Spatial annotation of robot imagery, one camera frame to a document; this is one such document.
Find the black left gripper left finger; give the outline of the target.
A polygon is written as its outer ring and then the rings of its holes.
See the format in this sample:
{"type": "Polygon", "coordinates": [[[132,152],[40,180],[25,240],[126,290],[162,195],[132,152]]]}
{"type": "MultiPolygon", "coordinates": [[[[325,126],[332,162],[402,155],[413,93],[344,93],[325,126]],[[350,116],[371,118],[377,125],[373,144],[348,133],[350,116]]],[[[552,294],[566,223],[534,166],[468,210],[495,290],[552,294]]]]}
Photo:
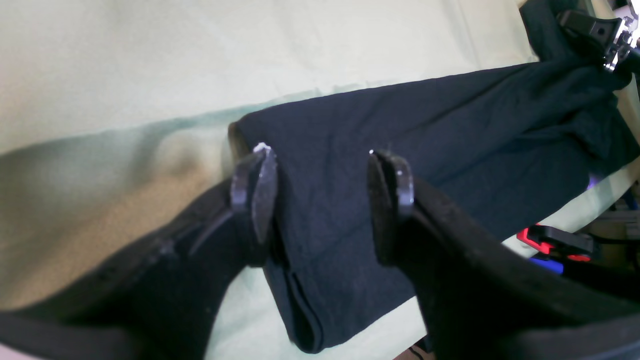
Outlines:
{"type": "Polygon", "coordinates": [[[44,360],[203,360],[228,287],[269,257],[277,166],[258,144],[170,223],[52,296],[2,311],[2,346],[44,360]]]}

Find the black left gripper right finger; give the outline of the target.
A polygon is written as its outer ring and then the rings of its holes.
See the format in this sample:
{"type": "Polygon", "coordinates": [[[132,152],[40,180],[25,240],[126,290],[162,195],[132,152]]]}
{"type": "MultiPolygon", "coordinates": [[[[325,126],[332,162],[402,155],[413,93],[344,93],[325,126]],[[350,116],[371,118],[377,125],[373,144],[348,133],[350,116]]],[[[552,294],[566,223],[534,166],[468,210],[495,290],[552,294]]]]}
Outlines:
{"type": "Polygon", "coordinates": [[[438,360],[637,360],[639,303],[517,255],[386,150],[367,164],[375,255],[414,287],[438,360]]]}

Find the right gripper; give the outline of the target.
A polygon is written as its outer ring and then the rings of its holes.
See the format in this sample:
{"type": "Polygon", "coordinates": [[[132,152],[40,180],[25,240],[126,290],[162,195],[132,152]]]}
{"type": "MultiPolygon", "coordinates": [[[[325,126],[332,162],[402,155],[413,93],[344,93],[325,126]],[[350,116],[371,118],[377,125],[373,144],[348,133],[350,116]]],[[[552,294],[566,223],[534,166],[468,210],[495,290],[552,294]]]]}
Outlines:
{"type": "Polygon", "coordinates": [[[557,16],[557,21],[570,39],[593,59],[602,61],[603,68],[614,73],[640,71],[639,53],[639,3],[627,4],[629,16],[602,19],[566,10],[557,16]]]}

